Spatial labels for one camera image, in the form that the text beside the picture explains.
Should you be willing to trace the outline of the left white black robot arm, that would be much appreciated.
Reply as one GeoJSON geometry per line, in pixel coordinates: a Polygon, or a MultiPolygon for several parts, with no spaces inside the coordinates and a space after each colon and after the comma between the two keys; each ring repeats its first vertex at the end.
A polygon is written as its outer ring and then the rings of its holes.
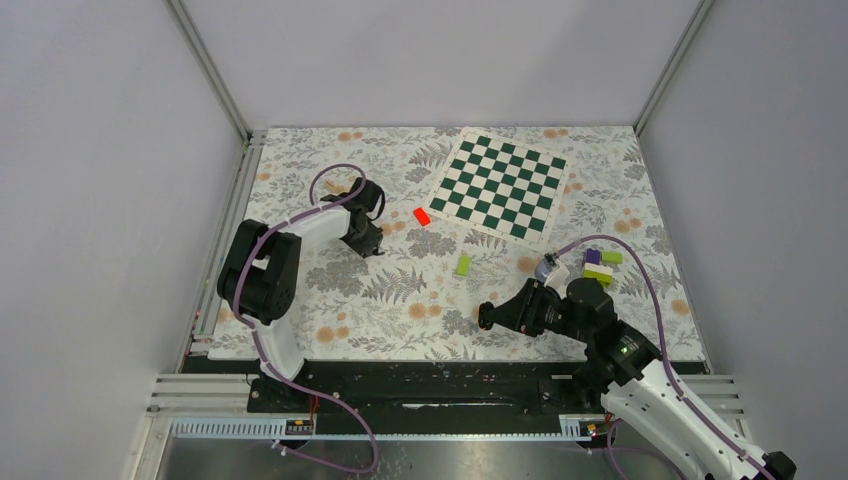
{"type": "Polygon", "coordinates": [[[276,379],[272,398],[285,410],[304,407],[311,388],[298,376],[306,360],[287,318],[296,299],[301,254],[339,240],[360,258],[378,256],[383,233],[370,215],[380,216],[385,202],[383,189],[360,177],[350,191],[322,197],[279,229],[248,219],[236,230],[216,291],[250,330],[261,370],[276,379]]]}

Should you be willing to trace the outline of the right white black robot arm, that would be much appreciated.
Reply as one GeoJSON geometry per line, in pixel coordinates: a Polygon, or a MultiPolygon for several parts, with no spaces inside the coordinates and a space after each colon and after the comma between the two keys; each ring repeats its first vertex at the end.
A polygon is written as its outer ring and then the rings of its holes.
{"type": "Polygon", "coordinates": [[[575,402],[604,408],[650,441],[686,479],[791,479],[795,463],[731,428],[667,367],[658,347],[619,319],[595,279],[571,281],[565,296],[529,279],[500,306],[479,307],[483,329],[502,326],[531,337],[551,332],[585,344],[575,402]]]}

